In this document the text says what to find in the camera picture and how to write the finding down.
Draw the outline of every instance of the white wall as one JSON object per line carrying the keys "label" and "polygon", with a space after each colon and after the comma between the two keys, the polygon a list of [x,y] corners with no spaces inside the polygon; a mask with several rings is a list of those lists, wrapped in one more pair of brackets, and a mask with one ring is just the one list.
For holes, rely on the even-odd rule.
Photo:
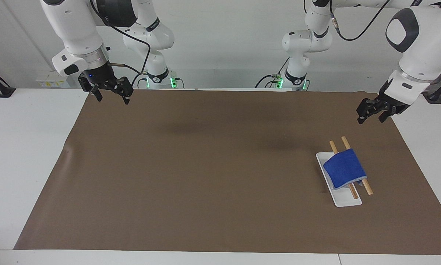
{"label": "white wall", "polygon": [[[37,72],[49,70],[48,62],[63,44],[38,0],[0,3],[5,4],[0,9],[0,70],[11,85],[37,86]],[[287,58],[281,47],[283,35],[307,29],[301,0],[154,0],[154,5],[158,17],[175,33],[174,47],[163,53],[187,87],[253,87],[260,77],[277,72]],[[6,7],[11,19],[2,17]],[[338,10],[336,16],[342,33],[355,37],[375,12],[352,7]],[[310,90],[378,91],[401,57],[384,35],[396,12],[384,10],[355,42],[345,42],[333,32],[333,47],[309,56]],[[24,33],[6,24],[12,18]],[[111,62],[141,67],[142,59],[124,47],[121,35],[107,27],[98,31],[112,48]],[[116,69],[116,75],[133,73]]]}

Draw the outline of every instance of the blue towel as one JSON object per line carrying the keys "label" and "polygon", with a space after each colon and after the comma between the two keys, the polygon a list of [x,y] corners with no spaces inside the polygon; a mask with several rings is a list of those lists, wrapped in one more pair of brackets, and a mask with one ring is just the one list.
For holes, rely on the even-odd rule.
{"label": "blue towel", "polygon": [[332,156],[325,162],[324,168],[334,184],[334,190],[367,178],[353,149]]}

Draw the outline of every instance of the green light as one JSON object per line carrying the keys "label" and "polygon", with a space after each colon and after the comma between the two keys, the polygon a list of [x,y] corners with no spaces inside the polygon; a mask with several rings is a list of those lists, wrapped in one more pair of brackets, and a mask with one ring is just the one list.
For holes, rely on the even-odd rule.
{"label": "green light", "polygon": [[176,88],[178,86],[176,80],[173,77],[170,77],[170,80],[172,81],[172,88]]}
{"label": "green light", "polygon": [[279,82],[278,82],[278,85],[276,85],[276,88],[282,89],[283,88],[283,83],[284,83],[284,80],[282,78],[280,78]]}

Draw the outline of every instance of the wooden chopstick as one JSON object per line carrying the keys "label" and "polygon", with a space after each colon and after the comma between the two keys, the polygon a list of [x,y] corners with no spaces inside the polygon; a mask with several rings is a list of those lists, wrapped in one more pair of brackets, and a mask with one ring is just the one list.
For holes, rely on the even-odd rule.
{"label": "wooden chopstick", "polygon": [[[335,146],[334,141],[330,141],[330,146],[332,147],[332,151],[334,154],[338,154],[337,146]],[[350,188],[350,191],[352,191],[353,199],[358,198],[358,194],[356,193],[355,186],[353,186],[352,183],[348,184],[348,188]]]}
{"label": "wooden chopstick", "polygon": [[[346,148],[347,150],[352,148],[352,147],[350,146],[350,143],[348,142],[348,140],[346,139],[345,136],[342,136],[342,141],[343,141],[343,144],[345,144],[345,148]],[[363,185],[365,186],[366,192],[367,192],[367,194],[368,194],[369,196],[371,196],[371,195],[374,194],[374,192],[373,192],[371,186],[369,185],[369,182],[367,181],[367,179],[363,179]]]}

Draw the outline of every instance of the wooden dowel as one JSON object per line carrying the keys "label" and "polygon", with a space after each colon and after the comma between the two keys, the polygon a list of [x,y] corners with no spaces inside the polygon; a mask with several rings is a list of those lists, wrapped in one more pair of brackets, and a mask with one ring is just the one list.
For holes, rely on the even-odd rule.
{"label": "wooden dowel", "polygon": [[[337,149],[337,146],[335,146],[334,141],[330,141],[330,146],[332,147],[332,151],[334,152],[334,154],[338,154],[338,149]],[[350,183],[350,184],[348,184],[348,188],[350,188],[350,191],[352,192],[353,199],[357,199],[358,194],[356,193],[355,186],[353,186],[353,184]]]}
{"label": "wooden dowel", "polygon": [[[342,141],[343,141],[343,144],[345,144],[345,148],[346,148],[347,150],[352,148],[352,147],[350,146],[350,143],[348,142],[348,140],[346,139],[345,136],[342,136]],[[374,194],[374,192],[373,192],[371,186],[369,185],[369,182],[367,181],[367,179],[363,179],[363,185],[365,186],[366,192],[367,192],[367,194],[368,194],[369,196],[371,196],[371,195]]]}

